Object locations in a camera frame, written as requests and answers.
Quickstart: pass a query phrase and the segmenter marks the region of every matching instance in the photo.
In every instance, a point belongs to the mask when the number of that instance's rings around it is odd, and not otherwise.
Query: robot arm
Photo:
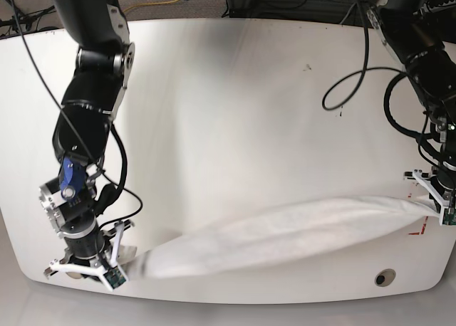
[[[403,64],[430,120],[432,138],[441,144],[437,151],[417,133],[419,147],[438,164],[424,176],[418,170],[405,173],[430,192],[440,211],[441,225],[456,225],[456,64],[445,52],[433,12],[445,9],[449,2],[380,0],[377,7],[368,11],[383,45]]]
[[[135,49],[118,0],[53,2],[80,48],[73,79],[62,99],[63,112],[72,125],[61,114],[53,134],[60,172],[41,186],[40,198],[54,230],[68,247],[65,258],[52,261],[45,274],[62,271],[90,277],[112,290],[128,280],[117,257],[123,231],[132,224],[121,221],[104,232],[97,217],[116,201],[125,185],[126,155],[113,121],[127,88]],[[441,6],[430,0],[382,0],[369,10],[368,17],[383,44],[403,64],[431,121],[431,135],[441,143],[437,151],[427,139],[416,137],[438,165],[429,175],[417,170],[408,176],[430,192],[441,211],[440,223],[456,225],[456,65],[433,28],[432,10]],[[106,185],[97,200],[95,179],[103,173],[110,132],[123,156],[122,174],[119,184]],[[93,176],[87,174],[89,166],[98,169]]]
[[[60,172],[40,187],[49,221],[68,247],[65,258],[52,261],[45,275],[63,271],[73,277],[91,277],[112,290],[128,279],[117,257],[123,231],[132,224],[121,221],[105,233],[97,217],[118,199],[125,185],[126,154],[113,121],[127,89],[135,47],[118,0],[53,3],[80,48],[73,79],[61,102],[63,114],[72,125],[60,114],[53,133]],[[118,185],[106,185],[95,200],[95,179],[103,174],[110,132],[123,158],[121,178]],[[87,174],[89,166],[97,167],[92,176]]]

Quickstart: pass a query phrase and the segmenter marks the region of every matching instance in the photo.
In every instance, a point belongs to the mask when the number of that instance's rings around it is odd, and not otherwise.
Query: gray floor
[[[159,2],[170,0],[119,0],[123,9],[129,6],[144,2]],[[16,0],[17,6],[24,13],[31,13],[39,9],[49,7],[51,0]],[[132,10],[128,15],[128,20],[148,20],[148,19],[177,19],[177,18],[217,18],[225,10],[225,0],[190,0],[180,1],[176,4],[165,6],[150,6]],[[11,7],[3,0],[0,0],[0,19],[8,20],[11,18]],[[61,27],[57,14],[44,16],[40,22],[40,27],[57,26]]]

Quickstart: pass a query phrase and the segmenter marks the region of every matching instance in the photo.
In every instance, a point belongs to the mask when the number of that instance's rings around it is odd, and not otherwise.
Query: folded cloth
[[[309,201],[185,234],[125,267],[134,280],[278,265],[388,235],[423,216],[438,214],[432,204],[380,196]]]

